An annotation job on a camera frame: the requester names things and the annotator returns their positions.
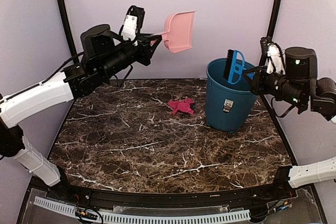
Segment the blue hand brush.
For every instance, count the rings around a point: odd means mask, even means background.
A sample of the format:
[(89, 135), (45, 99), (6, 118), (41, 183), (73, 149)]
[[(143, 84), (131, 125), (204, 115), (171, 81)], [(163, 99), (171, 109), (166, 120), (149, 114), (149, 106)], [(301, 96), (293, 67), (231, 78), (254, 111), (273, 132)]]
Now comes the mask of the blue hand brush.
[(242, 52), (239, 50), (229, 49), (227, 52), (223, 78), (227, 81), (228, 84), (232, 86), (239, 84), (241, 81), (246, 81), (242, 75), (243, 70), (253, 67), (255, 66), (245, 60)]

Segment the pink plastic dustpan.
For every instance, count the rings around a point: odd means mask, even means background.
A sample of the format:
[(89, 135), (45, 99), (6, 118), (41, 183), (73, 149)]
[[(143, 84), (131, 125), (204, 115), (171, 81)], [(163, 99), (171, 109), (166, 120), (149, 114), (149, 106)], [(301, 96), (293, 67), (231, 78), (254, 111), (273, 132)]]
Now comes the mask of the pink plastic dustpan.
[(192, 48), (192, 34), (196, 11), (170, 14), (164, 24), (162, 37), (165, 47), (171, 53), (179, 53)]

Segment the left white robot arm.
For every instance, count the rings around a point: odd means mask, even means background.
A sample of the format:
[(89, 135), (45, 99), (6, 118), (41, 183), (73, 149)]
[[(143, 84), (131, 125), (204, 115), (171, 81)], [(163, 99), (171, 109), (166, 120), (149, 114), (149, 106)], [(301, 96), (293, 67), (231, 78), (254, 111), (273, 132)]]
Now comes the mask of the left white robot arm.
[(67, 60), (46, 80), (1, 98), (1, 155), (17, 160), (46, 185), (53, 186), (63, 201), (74, 197), (74, 189), (61, 180), (59, 168), (29, 143), (19, 123), (54, 105), (93, 93), (134, 62), (148, 66), (162, 36), (139, 31), (131, 34), (129, 28), (117, 34), (103, 24), (82, 33), (80, 39), (81, 62), (69, 66)]

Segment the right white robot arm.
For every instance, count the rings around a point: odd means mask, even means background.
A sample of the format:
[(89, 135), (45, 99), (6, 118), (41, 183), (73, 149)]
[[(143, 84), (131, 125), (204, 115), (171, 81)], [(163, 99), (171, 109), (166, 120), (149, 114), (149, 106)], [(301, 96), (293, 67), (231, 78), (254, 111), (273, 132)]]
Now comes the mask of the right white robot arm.
[[(286, 101), (301, 114), (306, 110), (321, 114), (335, 123), (335, 82), (318, 79), (317, 55), (313, 49), (290, 47), (280, 58), (280, 70), (258, 66), (243, 71), (243, 76), (256, 95), (269, 94), (276, 101)], [(335, 157), (303, 166), (286, 166), (276, 172), (274, 184), (268, 188), (273, 200), (280, 199), (291, 188), (335, 179)]]

